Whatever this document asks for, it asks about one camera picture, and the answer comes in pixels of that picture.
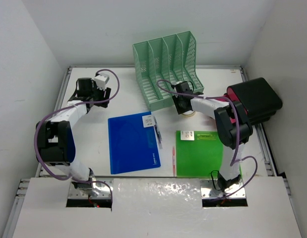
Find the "green plastic folder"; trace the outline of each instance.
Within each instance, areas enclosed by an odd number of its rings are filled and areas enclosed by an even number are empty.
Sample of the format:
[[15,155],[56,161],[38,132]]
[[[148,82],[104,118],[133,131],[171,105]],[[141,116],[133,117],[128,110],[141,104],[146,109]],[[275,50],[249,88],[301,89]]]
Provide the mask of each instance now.
[[178,130],[176,158],[177,177],[210,178],[211,172],[221,167],[223,144],[215,131],[194,131],[194,140],[181,140]]

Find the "blue folder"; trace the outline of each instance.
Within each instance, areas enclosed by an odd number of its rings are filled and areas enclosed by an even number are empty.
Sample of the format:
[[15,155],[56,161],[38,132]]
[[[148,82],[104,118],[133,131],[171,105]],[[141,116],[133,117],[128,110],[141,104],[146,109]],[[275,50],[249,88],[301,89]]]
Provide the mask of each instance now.
[[151,112],[108,119],[112,175],[161,166],[155,129],[143,125],[147,115]]

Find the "white table surface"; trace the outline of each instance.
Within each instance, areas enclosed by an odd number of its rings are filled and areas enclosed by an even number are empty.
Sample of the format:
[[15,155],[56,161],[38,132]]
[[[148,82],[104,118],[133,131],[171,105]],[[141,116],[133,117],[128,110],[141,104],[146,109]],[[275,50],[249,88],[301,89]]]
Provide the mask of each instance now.
[[[95,72],[99,69],[72,69],[62,107],[67,104],[67,100],[73,94],[76,80],[81,77],[94,77]],[[118,95],[110,101],[106,109],[94,106],[72,130],[76,146],[76,157],[86,166],[92,168],[97,176],[112,176],[109,159],[108,118],[148,111],[136,82],[134,68],[111,68],[111,70],[120,78],[121,88]],[[204,85],[204,94],[208,96],[223,95],[227,86],[242,82],[242,76],[238,69],[197,69],[196,73]],[[113,95],[117,88],[117,82],[112,74],[109,73],[109,75],[108,87],[111,87]],[[214,120],[211,118],[201,113],[196,113],[190,118],[184,118],[182,115],[177,114],[174,106],[155,111],[153,114],[157,119],[163,139],[163,149],[159,151],[161,167],[115,176],[172,177],[172,147],[175,146],[176,130],[216,130]],[[245,145],[243,156],[247,155],[253,155],[257,158],[259,164],[257,175],[267,176],[255,129],[249,142]],[[52,171],[62,175],[62,172],[55,168]],[[249,160],[242,163],[244,178],[250,177],[253,171],[253,161]]]
[[282,177],[255,177],[248,207],[202,208],[198,179],[115,178],[113,211],[66,208],[70,181],[32,178],[14,238],[300,238]]

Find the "purple cable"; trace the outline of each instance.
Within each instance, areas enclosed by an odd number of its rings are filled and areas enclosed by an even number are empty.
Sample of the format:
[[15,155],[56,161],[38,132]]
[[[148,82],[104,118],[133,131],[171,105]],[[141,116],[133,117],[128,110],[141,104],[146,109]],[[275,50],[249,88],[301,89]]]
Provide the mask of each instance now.
[[[237,111],[236,111],[236,108],[235,108],[235,105],[233,104],[233,102],[229,99],[229,98],[226,98],[226,97],[202,97],[202,96],[198,96],[198,95],[191,95],[191,94],[186,94],[186,93],[178,93],[178,92],[172,92],[170,90],[167,90],[167,89],[164,89],[162,88],[159,83],[160,82],[167,82],[169,84],[172,85],[172,83],[170,81],[167,81],[167,80],[164,80],[164,79],[160,79],[157,81],[157,86],[165,91],[165,92],[168,92],[168,93],[171,93],[171,94],[176,94],[176,95],[180,95],[180,96],[190,96],[190,97],[195,97],[195,98],[201,98],[201,99],[223,99],[223,100],[226,100],[230,106],[232,107],[232,110],[233,110],[233,113],[234,113],[234,116],[235,116],[235,120],[236,120],[236,130],[237,130],[237,135],[236,135],[236,148],[235,148],[235,152],[234,152],[234,155],[233,155],[233,159],[230,163],[230,166],[233,166],[234,163],[237,163],[239,162],[240,160],[236,160],[236,157],[237,157],[237,153],[238,153],[238,148],[239,148],[239,139],[240,139],[240,129],[239,129],[239,121],[238,121],[238,115],[237,115]],[[253,177],[256,175],[257,173],[257,170],[258,170],[258,162],[256,160],[256,158],[254,156],[246,156],[244,158],[241,159],[241,161],[244,161],[248,158],[252,158],[255,162],[255,170],[254,170],[254,173],[252,174],[252,176],[249,178],[249,180],[247,182],[245,182],[239,189],[237,189],[235,192],[232,192],[230,194],[227,194],[227,195],[224,195],[222,197],[219,197],[219,198],[215,198],[215,199],[212,199],[211,201],[218,201],[218,200],[221,200],[221,199],[225,199],[233,194],[235,194],[236,192],[238,192],[239,190],[241,190],[242,188],[244,188],[252,179]]]
[[72,106],[69,106],[69,107],[65,107],[65,108],[58,109],[58,110],[56,110],[56,111],[54,111],[54,112],[52,112],[52,113],[46,115],[45,117],[43,117],[43,119],[39,122],[39,124],[38,124],[38,126],[37,126],[37,128],[36,128],[36,130],[35,130],[35,133],[34,133],[34,150],[35,150],[35,154],[36,154],[36,156],[37,156],[37,158],[38,158],[38,161],[40,162],[40,164],[42,165],[42,167],[46,170],[46,172],[48,172],[49,175],[51,175],[52,177],[54,177],[54,178],[56,178],[56,179],[58,179],[58,180],[63,180],[63,181],[64,181],[64,180],[67,180],[67,179],[69,179],[69,178],[71,177],[71,175],[68,175],[68,176],[65,177],[65,178],[64,178],[64,177],[61,177],[61,176],[58,176],[58,175],[55,175],[55,174],[48,168],[48,166],[44,163],[44,161],[43,161],[42,158],[41,158],[41,155],[40,155],[40,153],[39,153],[39,148],[38,148],[38,134],[39,134],[39,130],[40,130],[40,128],[41,128],[43,122],[45,122],[48,118],[50,118],[51,116],[53,116],[53,114],[59,113],[59,112],[61,112],[61,111],[64,111],[64,110],[67,110],[67,109],[70,109],[70,108],[73,108],[73,107],[75,107],[75,106],[82,105],[82,104],[105,103],[105,102],[108,102],[108,101],[110,101],[111,99],[113,99],[113,98],[117,95],[117,93],[119,92],[119,88],[120,88],[119,78],[118,78],[118,76],[117,76],[113,71],[111,71],[110,69],[101,69],[101,70],[97,71],[96,74],[99,73],[99,72],[102,72],[102,71],[108,71],[108,72],[112,73],[112,74],[116,77],[116,79],[117,79],[117,90],[116,90],[115,94],[114,94],[112,97],[110,97],[110,98],[108,98],[108,99],[106,99],[106,100],[102,100],[102,101],[95,101],[95,102],[80,102],[80,103],[77,103],[77,104],[72,105]]

